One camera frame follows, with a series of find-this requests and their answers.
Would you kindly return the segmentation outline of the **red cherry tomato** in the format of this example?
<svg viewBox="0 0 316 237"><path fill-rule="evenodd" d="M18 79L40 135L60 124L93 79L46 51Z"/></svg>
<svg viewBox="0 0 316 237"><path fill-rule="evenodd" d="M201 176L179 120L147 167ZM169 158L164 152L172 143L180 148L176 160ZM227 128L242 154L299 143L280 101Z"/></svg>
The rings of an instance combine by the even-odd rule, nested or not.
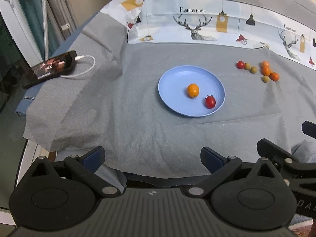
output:
<svg viewBox="0 0 316 237"><path fill-rule="evenodd" d="M237 62L237 68L238 69L244 69L245 68L245 63L243 61L238 61Z"/></svg>
<svg viewBox="0 0 316 237"><path fill-rule="evenodd" d="M205 98L205 106L209 109L213 109L216 106L216 99L213 95L208 95Z"/></svg>

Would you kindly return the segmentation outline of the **orange kumquat fruit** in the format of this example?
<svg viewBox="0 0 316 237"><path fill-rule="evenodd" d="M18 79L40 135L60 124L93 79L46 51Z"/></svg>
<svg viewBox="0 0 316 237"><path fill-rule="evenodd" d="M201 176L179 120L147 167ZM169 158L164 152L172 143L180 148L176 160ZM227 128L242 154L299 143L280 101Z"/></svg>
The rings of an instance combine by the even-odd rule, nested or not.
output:
<svg viewBox="0 0 316 237"><path fill-rule="evenodd" d="M199 87L197 84L190 84L187 87L187 94L190 98L194 99L199 95Z"/></svg>

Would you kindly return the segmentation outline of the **blue round plate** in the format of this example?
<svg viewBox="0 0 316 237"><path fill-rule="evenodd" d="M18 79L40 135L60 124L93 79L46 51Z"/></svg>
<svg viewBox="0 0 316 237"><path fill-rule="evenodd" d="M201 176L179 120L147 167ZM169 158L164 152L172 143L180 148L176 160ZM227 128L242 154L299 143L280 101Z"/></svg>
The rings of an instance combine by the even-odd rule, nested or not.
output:
<svg viewBox="0 0 316 237"><path fill-rule="evenodd" d="M187 117L209 116L217 112L226 99L220 79L197 66L178 66L166 71L157 89L168 108Z"/></svg>

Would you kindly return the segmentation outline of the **orange tangerine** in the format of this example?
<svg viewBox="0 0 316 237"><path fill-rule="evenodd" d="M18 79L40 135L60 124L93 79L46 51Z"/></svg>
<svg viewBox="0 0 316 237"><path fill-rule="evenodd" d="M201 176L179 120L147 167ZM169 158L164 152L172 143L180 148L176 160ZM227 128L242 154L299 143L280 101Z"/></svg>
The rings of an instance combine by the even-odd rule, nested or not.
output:
<svg viewBox="0 0 316 237"><path fill-rule="evenodd" d="M269 66L264 66L261 67L261 74L264 76L270 76L270 74L272 73L272 70Z"/></svg>
<svg viewBox="0 0 316 237"><path fill-rule="evenodd" d="M269 75L269 78L273 81L278 81L280 80L280 76L278 73L276 72L272 72L270 75Z"/></svg>
<svg viewBox="0 0 316 237"><path fill-rule="evenodd" d="M260 67L261 67L261 68L263 68L263 67L269 67L269 62L266 61L266 60L262 61L261 64L260 64Z"/></svg>

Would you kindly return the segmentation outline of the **grey sofa cover cloth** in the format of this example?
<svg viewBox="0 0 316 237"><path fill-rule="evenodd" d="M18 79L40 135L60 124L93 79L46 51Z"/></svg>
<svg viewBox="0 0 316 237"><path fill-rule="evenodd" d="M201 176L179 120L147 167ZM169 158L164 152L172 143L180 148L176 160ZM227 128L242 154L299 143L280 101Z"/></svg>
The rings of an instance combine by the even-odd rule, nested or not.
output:
<svg viewBox="0 0 316 237"><path fill-rule="evenodd" d="M315 71L267 49L246 50L207 44L128 44L127 31L98 13L60 47L96 59L79 80L56 78L29 89L17 114L24 137L58 158L96 147L106 151L101 177L112 168L144 176L179 178L205 175L200 149L249 162L258 159L257 142L266 138L301 162L315 161L315 140L301 131L315 121ZM256 73L238 69L250 63ZM260 64L268 61L280 80L264 83ZM203 118L171 111L158 95L160 76L178 65L213 72L226 89L221 110Z"/></svg>

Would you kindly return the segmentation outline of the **black smartphone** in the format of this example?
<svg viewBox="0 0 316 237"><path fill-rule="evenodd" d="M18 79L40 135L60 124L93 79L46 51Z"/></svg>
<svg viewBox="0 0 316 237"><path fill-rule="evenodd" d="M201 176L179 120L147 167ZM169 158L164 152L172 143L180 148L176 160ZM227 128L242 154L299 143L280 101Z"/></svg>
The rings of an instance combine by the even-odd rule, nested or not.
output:
<svg viewBox="0 0 316 237"><path fill-rule="evenodd" d="M75 68L76 56L77 53L72 50L30 67L24 77L23 89L70 74Z"/></svg>

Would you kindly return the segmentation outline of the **white deer print cloth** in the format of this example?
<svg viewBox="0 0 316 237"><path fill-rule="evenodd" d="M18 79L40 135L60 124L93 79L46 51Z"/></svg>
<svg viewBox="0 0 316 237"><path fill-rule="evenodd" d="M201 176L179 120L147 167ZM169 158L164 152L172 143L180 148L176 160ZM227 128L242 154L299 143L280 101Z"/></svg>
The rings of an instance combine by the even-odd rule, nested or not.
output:
<svg viewBox="0 0 316 237"><path fill-rule="evenodd" d="M112 0L111 16L136 43L266 48L315 68L315 30L275 11L232 0Z"/></svg>

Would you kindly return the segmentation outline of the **grey curtain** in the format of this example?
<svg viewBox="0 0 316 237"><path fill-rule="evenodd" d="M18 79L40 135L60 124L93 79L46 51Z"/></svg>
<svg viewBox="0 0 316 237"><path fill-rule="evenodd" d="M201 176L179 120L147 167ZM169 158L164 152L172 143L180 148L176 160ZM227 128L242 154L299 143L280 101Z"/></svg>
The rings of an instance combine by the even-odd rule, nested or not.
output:
<svg viewBox="0 0 316 237"><path fill-rule="evenodd" d="M77 22L69 0L47 0L49 16L53 18L53 28L59 43L65 41L76 29Z"/></svg>

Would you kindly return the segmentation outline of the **white braided pole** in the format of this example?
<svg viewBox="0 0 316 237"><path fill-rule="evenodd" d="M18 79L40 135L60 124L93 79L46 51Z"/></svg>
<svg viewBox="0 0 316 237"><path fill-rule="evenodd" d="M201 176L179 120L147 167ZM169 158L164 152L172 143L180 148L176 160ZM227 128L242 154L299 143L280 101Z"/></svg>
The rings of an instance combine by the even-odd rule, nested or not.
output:
<svg viewBox="0 0 316 237"><path fill-rule="evenodd" d="M42 4L42 19L43 19L44 59L47 60L49 57L47 0L41 0L41 4Z"/></svg>

